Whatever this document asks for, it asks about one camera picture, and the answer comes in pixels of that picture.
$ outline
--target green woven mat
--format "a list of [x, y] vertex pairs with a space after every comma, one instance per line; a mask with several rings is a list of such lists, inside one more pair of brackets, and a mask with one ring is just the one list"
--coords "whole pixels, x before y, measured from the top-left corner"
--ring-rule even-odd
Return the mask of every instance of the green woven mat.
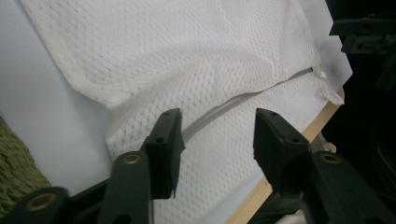
[[20, 198], [49, 186], [29, 149], [0, 117], [0, 222]]

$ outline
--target brass screw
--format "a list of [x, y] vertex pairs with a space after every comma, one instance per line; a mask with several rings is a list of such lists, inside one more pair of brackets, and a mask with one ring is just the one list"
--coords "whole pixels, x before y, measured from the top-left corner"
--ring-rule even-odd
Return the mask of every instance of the brass screw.
[[125, 164], [135, 164], [138, 163], [141, 159], [142, 157], [140, 155], [130, 154], [124, 157], [123, 161]]
[[53, 202], [55, 202], [56, 194], [54, 193], [43, 193], [35, 196], [32, 200], [30, 200], [25, 208], [30, 212], [38, 211], [43, 208], [50, 206]]
[[336, 156], [335, 154], [329, 154], [329, 153], [321, 154], [320, 158], [326, 161], [327, 163], [331, 163], [331, 164], [340, 164], [342, 162], [341, 158]]

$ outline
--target white textured fabric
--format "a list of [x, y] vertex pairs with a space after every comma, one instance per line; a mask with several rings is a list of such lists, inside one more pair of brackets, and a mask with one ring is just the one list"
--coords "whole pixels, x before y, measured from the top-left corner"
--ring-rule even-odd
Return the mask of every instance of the white textured fabric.
[[[110, 111], [113, 158], [138, 150], [165, 110], [181, 108], [185, 129], [262, 91], [186, 143], [176, 198], [155, 202], [156, 223], [200, 220], [259, 169], [257, 107], [301, 131], [327, 100], [341, 103], [297, 0], [21, 1], [71, 86]], [[313, 73], [288, 80], [307, 68]]]

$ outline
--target white surface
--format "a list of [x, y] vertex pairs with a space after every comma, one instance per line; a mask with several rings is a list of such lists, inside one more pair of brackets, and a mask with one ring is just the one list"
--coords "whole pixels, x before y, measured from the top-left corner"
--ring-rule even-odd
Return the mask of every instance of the white surface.
[[[331, 21], [321, 16], [326, 15], [326, 11], [320, 12], [324, 1], [318, 7], [310, 4], [303, 6], [313, 15], [320, 15], [313, 16], [314, 24], [318, 24], [315, 29], [311, 27], [314, 37], [327, 36], [330, 28], [325, 31], [323, 27], [329, 27]], [[323, 70], [330, 77], [332, 87], [338, 90], [350, 76], [350, 68], [339, 52], [339, 40], [320, 41], [316, 39], [321, 43], [318, 45], [322, 61], [326, 58]], [[37, 166], [52, 184], [76, 193], [108, 176], [110, 159], [103, 123], [106, 110], [69, 87], [19, 3], [10, 0], [0, 2], [0, 72], [0, 115], [31, 149]], [[255, 178], [247, 186], [253, 188]], [[225, 203], [230, 207], [215, 209], [221, 217], [211, 213], [202, 221], [225, 220], [248, 192], [248, 188], [241, 188], [235, 193], [238, 197], [233, 203]]]

